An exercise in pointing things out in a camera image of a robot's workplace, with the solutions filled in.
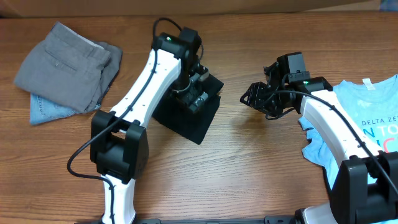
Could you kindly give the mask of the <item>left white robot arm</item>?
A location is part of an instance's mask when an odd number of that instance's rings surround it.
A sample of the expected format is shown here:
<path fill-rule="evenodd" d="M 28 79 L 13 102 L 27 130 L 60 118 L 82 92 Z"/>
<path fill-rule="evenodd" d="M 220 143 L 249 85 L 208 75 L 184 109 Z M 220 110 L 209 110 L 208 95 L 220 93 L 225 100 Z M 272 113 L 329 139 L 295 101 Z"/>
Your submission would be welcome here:
<path fill-rule="evenodd" d="M 136 180 L 149 158 L 147 127 L 155 119 L 200 144 L 220 105 L 223 84 L 200 62 L 198 32 L 155 37 L 147 63 L 126 96 L 91 122 L 90 159 L 104 184 L 101 223 L 134 223 Z"/>

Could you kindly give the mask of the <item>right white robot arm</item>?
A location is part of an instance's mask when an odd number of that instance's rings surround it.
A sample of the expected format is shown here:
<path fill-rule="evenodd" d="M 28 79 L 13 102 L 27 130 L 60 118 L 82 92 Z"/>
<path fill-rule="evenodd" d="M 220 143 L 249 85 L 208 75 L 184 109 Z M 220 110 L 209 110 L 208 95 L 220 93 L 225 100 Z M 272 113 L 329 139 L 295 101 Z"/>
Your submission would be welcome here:
<path fill-rule="evenodd" d="M 318 130 L 339 171 L 329 201 L 295 212 L 290 223 L 378 223 L 397 219 L 397 153 L 382 152 L 362 136 L 323 77 L 303 65 L 276 62 L 267 82 L 252 83 L 240 101 L 279 119 L 296 110 Z"/>

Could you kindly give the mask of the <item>black polo shirt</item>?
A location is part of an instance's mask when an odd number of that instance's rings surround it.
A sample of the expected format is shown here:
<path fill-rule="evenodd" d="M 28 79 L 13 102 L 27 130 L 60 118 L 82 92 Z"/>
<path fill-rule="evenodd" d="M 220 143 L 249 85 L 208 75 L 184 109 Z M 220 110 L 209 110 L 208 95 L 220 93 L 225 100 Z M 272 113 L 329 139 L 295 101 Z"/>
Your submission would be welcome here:
<path fill-rule="evenodd" d="M 209 75 L 205 81 L 197 82 L 197 87 L 200 92 L 194 94 L 194 99 L 197 99 L 202 93 L 208 95 L 198 110 L 193 112 L 177 98 L 176 94 L 167 90 L 152 117 L 179 135 L 196 144 L 201 144 L 220 106 L 221 97 L 218 92 L 222 89 L 223 82 L 213 75 Z"/>

